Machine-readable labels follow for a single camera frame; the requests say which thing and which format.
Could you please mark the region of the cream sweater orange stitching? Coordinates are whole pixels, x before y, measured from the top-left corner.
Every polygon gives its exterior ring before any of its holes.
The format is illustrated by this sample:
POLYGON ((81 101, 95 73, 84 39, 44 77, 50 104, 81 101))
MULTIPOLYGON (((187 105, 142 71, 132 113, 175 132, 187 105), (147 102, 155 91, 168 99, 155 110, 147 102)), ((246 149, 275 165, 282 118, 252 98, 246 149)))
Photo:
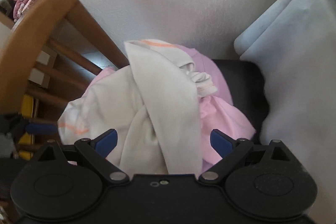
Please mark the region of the cream sweater orange stitching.
POLYGON ((126 173, 199 174, 199 99, 217 92, 211 76, 163 41, 126 42, 125 50, 128 66, 67 105, 58 121, 61 141, 72 144, 114 129, 117 145, 106 157, 126 173))

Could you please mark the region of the pink garment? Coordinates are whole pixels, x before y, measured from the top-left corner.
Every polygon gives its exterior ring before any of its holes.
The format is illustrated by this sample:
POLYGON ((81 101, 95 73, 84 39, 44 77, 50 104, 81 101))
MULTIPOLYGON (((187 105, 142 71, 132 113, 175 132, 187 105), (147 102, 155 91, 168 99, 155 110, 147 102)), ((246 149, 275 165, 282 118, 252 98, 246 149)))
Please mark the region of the pink garment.
POLYGON ((247 117, 233 105, 227 83, 217 66, 210 59, 193 50, 174 46, 185 51, 192 58, 197 71, 210 75, 217 87, 216 93, 199 99, 202 172, 220 160, 218 153, 211 147, 212 130, 219 129, 234 139, 249 139, 254 135, 255 129, 247 117))

